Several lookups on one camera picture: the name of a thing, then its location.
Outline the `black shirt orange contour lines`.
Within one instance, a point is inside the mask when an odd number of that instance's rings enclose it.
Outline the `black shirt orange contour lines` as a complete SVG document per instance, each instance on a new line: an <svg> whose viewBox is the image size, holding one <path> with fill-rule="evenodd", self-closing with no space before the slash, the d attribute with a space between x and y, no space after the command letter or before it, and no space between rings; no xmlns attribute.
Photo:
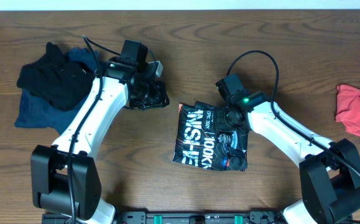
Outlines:
<svg viewBox="0 0 360 224"><path fill-rule="evenodd" d="M199 101L193 106L180 103L172 161L205 170L246 170L248 133L219 124L224 112Z"/></svg>

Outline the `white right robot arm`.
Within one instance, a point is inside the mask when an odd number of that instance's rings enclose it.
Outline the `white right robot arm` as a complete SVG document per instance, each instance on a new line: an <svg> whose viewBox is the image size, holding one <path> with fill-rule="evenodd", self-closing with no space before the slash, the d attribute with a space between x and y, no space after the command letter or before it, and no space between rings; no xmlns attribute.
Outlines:
<svg viewBox="0 0 360 224"><path fill-rule="evenodd" d="M302 197L282 210L287 223L355 223L360 209L360 156L347 139L333 142L286 113L265 93L220 90L220 128L254 131L299 168Z"/></svg>

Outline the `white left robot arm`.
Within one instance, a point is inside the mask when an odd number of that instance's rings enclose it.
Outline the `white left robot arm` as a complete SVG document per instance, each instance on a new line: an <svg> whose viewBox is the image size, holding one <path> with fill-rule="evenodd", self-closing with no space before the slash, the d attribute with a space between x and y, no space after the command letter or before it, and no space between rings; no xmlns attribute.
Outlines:
<svg viewBox="0 0 360 224"><path fill-rule="evenodd" d="M38 145L31 155L32 200L46 210L42 223L115 223L115 207L101 197L96 168L100 145L125 106L144 111L169 104L158 79L160 61L113 58L104 66L67 129L51 146Z"/></svg>

